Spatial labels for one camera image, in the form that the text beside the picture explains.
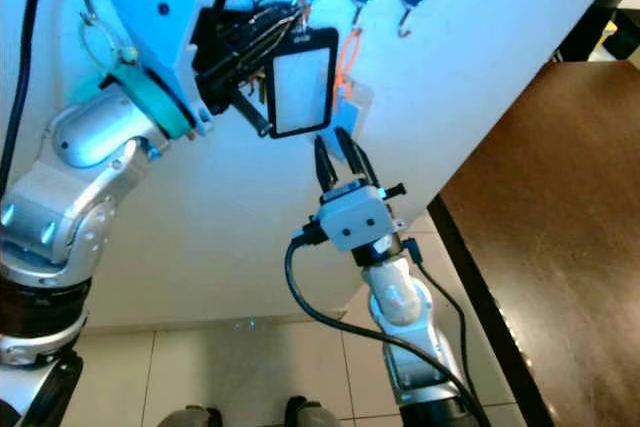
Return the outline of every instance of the white floor tile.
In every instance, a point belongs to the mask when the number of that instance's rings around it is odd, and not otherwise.
[[[62,426],[139,427],[152,341],[152,332],[80,338],[84,369]]]
[[[159,332],[144,427],[187,404],[218,407],[225,427],[275,425],[289,397],[351,418],[340,334],[317,323]]]
[[[491,427],[527,427],[518,404],[485,407]]]
[[[514,402],[511,389],[439,236],[419,233],[413,236],[420,244],[425,268],[450,292],[465,311],[469,363],[480,401],[483,404]],[[417,268],[413,275],[418,275]],[[458,364],[462,366],[459,355],[458,317],[455,310],[434,288],[429,290],[434,297],[436,325],[449,339]],[[349,303],[349,310],[345,316],[347,322],[375,327],[368,312],[367,297],[368,287],[363,285]],[[344,334],[344,342],[355,416],[396,414],[398,409],[382,360],[380,343],[351,334]]]
[[[425,209],[424,215],[421,215],[413,223],[409,226],[407,233],[411,234],[431,234],[436,233],[438,230],[436,229],[433,220],[431,220],[431,216],[429,212]]]
[[[400,415],[392,415],[390,417],[356,419],[356,427],[402,427],[402,418]]]

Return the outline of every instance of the black cable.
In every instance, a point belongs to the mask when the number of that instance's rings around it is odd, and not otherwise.
[[[27,99],[29,89],[29,74],[31,70],[31,40],[33,38],[33,28],[36,21],[36,8],[38,0],[27,0],[22,19],[22,33],[20,37],[20,64],[18,67],[18,82],[13,98],[13,106],[7,125],[7,133],[2,149],[2,160],[0,160],[0,199],[4,197],[9,180],[9,169],[13,160],[13,152],[18,138],[18,129],[22,120],[24,103]]]
[[[422,272],[422,275],[429,281],[431,285],[433,285],[438,292],[442,294],[442,296],[447,299],[447,301],[453,306],[453,308],[458,313],[458,321],[460,324],[460,351],[462,356],[462,370],[464,370],[464,376],[467,378],[467,384],[469,384],[469,390],[473,394],[473,396],[477,399],[478,393],[476,392],[476,387],[473,385],[473,380],[471,379],[471,373],[469,371],[469,358],[467,353],[467,322],[464,315],[464,311],[460,307],[453,297],[447,292],[444,287],[442,287],[429,273],[427,273],[426,269],[423,267],[421,262],[416,262],[418,269]]]
[[[458,379],[458,377],[453,372],[451,372],[435,357],[427,354],[424,350],[399,337],[385,334],[384,332],[376,332],[375,330],[365,329],[364,327],[360,327],[357,325],[347,324],[346,322],[341,322],[339,320],[332,319],[331,317],[327,317],[326,315],[314,309],[302,295],[302,292],[300,291],[300,288],[298,287],[298,284],[296,283],[293,276],[293,254],[296,249],[302,247],[303,245],[305,245],[305,242],[302,241],[300,237],[293,239],[289,244],[289,247],[287,248],[287,253],[284,259],[284,269],[287,278],[287,284],[289,285],[289,290],[291,291],[293,298],[302,308],[302,310],[304,310],[309,316],[313,317],[318,322],[328,325],[329,327],[349,332],[351,334],[360,335],[362,337],[379,340],[380,342],[386,342],[396,345],[424,360],[427,364],[429,364],[440,374],[442,374],[449,382],[456,386],[458,392],[460,393],[460,396],[462,397],[462,401],[467,406],[469,411],[476,417],[478,422],[480,422],[480,426],[491,427],[489,419],[484,413],[482,406],[478,403],[476,397],[474,397],[473,394],[469,392],[464,383],[460,379]]]

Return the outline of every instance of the orange lanyard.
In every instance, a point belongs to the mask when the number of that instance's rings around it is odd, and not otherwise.
[[[361,40],[362,29],[355,28],[351,29],[351,33],[347,40],[344,41],[344,45],[342,46],[342,50],[340,51],[340,59],[338,60],[338,67],[336,69],[336,81],[333,85],[333,111],[337,112],[338,110],[338,95],[341,94],[347,99],[351,97],[352,86],[350,82],[346,81],[346,77],[349,76],[351,72],[351,67],[353,67],[353,63],[358,56],[358,51],[360,50],[360,40]],[[351,50],[351,55],[347,64],[345,65],[345,60],[347,54]]]

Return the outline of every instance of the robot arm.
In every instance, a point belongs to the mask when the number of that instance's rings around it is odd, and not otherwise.
[[[324,142],[321,137],[316,138],[316,173],[323,194],[320,209],[294,237],[287,252],[285,268],[294,297],[316,320],[385,341],[384,361],[406,427],[488,426],[477,399],[459,380],[462,376],[446,338],[433,324],[429,290],[410,275],[409,262],[402,255],[406,248],[411,258],[421,263],[417,243],[414,239],[400,240],[404,222],[395,219],[385,203],[404,194],[404,186],[381,188],[364,150],[342,128],[335,129],[335,135],[351,171],[358,177],[337,186],[338,178]],[[342,252],[351,251],[362,268],[362,277],[371,291],[369,310],[383,334],[328,319],[301,297],[291,273],[292,252],[298,246],[326,240]],[[406,342],[413,347],[410,351]]]
[[[2,198],[3,427],[59,425],[82,369],[72,348],[109,226],[170,142],[205,134],[229,105],[259,135],[271,128],[237,86],[260,68],[302,8],[271,4],[223,18],[224,0],[167,0],[171,22],[159,26],[154,22],[167,20],[162,12],[155,20],[138,16],[147,1],[114,0],[140,64],[119,64],[99,94],[56,115],[31,169]]]

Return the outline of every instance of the wooden table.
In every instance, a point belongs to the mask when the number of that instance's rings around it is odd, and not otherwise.
[[[640,72],[548,65],[429,210],[528,425],[640,425]]]

